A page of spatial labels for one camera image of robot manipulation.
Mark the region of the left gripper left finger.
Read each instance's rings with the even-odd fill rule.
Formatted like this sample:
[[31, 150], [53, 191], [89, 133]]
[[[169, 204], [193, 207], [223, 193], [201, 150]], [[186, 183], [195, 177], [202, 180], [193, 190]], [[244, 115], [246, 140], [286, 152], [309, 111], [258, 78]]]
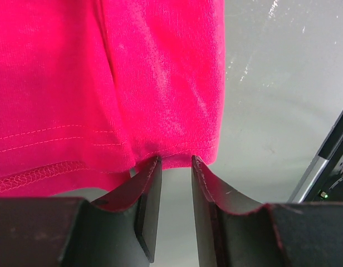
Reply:
[[147, 160], [127, 182], [92, 201], [74, 219], [61, 266], [150, 266], [155, 260], [162, 161]]

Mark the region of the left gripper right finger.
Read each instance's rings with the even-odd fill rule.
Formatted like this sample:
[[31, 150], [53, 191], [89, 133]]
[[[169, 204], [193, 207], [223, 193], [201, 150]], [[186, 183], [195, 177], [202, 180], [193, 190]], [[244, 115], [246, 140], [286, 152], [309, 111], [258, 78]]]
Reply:
[[271, 207], [242, 194], [192, 157], [199, 266], [287, 266]]

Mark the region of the red t shirt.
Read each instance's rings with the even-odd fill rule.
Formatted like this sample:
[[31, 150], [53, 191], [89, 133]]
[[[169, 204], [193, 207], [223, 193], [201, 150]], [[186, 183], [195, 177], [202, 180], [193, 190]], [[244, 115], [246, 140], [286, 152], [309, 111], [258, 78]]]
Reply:
[[217, 158], [223, 1], [0, 1], [0, 196]]

